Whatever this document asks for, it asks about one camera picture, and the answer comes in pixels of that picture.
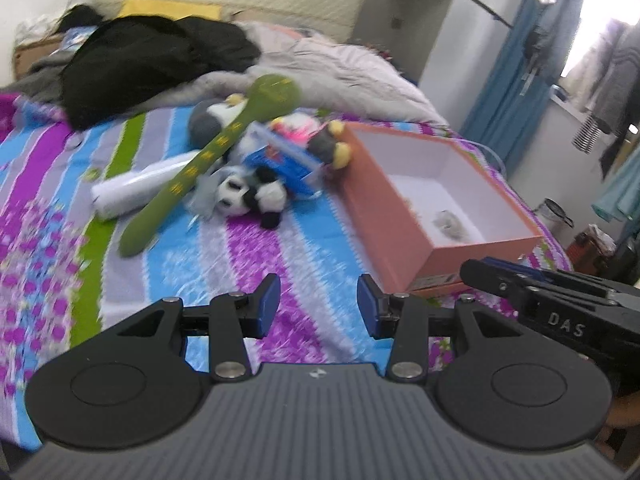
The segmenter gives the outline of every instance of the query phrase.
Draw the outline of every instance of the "green spoon toy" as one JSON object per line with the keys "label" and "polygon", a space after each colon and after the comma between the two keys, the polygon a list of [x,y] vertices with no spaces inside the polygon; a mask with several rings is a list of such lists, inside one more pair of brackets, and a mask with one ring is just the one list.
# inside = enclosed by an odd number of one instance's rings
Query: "green spoon toy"
{"label": "green spoon toy", "polygon": [[141,253],[172,209],[193,189],[196,178],[238,142],[250,123],[264,123],[295,110],[300,102],[300,89],[291,79],[267,74],[255,80],[247,99],[236,120],[217,134],[127,225],[120,237],[120,256],[130,258]]}

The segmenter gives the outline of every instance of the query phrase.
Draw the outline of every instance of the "blue curtain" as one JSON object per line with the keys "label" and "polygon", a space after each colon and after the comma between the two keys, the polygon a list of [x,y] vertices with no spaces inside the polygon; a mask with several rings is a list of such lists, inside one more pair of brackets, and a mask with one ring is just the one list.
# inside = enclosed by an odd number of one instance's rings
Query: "blue curtain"
{"label": "blue curtain", "polygon": [[[583,1],[572,0],[570,12],[575,15],[575,6],[579,4],[581,8]],[[522,77],[527,71],[524,44],[540,20],[541,11],[537,0],[523,0],[494,69],[460,131],[463,137],[495,150],[504,161],[507,174],[513,173],[536,132],[549,101],[550,86],[564,68],[564,62],[558,62],[558,58],[566,59],[578,26],[579,10],[576,23],[568,27],[573,30],[563,27],[554,45],[553,61],[562,64],[559,72],[550,75],[545,69],[546,77],[535,77],[521,96],[525,83]]]}

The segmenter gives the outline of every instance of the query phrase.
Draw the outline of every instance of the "white blanket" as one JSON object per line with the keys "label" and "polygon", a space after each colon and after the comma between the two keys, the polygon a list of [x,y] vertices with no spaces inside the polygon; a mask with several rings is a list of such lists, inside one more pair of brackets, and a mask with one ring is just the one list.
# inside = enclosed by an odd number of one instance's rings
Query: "white blanket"
{"label": "white blanket", "polygon": [[336,44],[319,34],[301,38],[290,29],[268,23],[238,25],[262,51],[258,64],[244,74],[205,74],[157,95],[133,112],[224,98],[246,92],[261,75],[279,73],[300,86],[303,107],[327,108],[380,121],[447,124],[420,90],[364,47]]}

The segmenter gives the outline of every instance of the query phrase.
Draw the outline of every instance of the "black device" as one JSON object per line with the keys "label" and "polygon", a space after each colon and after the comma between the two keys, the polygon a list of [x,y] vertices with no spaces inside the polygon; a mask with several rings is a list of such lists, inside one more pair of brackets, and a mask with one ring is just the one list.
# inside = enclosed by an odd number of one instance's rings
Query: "black device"
{"label": "black device", "polygon": [[[572,348],[607,373],[626,369],[640,333],[626,322],[640,313],[607,304],[625,313],[618,322],[600,303],[588,306],[599,296],[548,282],[559,289],[531,290],[518,281],[520,268],[496,262],[468,262],[461,276],[513,298],[520,322],[471,295],[444,309],[383,294],[361,276],[367,331],[394,338],[382,373],[366,363],[263,364],[254,375],[242,338],[268,332],[280,297],[275,275],[253,294],[224,294],[208,306],[165,298],[36,372],[25,400],[46,443],[12,478],[624,478],[591,444],[612,386]],[[547,301],[579,309],[590,336],[575,335],[575,324],[574,336],[545,327],[536,313]],[[190,335],[209,336],[208,373],[184,361]],[[441,372],[428,371],[429,336],[452,338],[455,359]]]}

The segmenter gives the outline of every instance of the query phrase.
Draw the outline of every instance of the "window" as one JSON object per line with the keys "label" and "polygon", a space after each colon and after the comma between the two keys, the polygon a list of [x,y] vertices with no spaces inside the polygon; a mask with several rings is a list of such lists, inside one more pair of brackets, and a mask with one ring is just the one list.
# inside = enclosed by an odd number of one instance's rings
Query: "window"
{"label": "window", "polygon": [[578,64],[612,18],[635,25],[640,20],[640,0],[584,0],[580,13],[580,27],[576,32],[562,77]]}

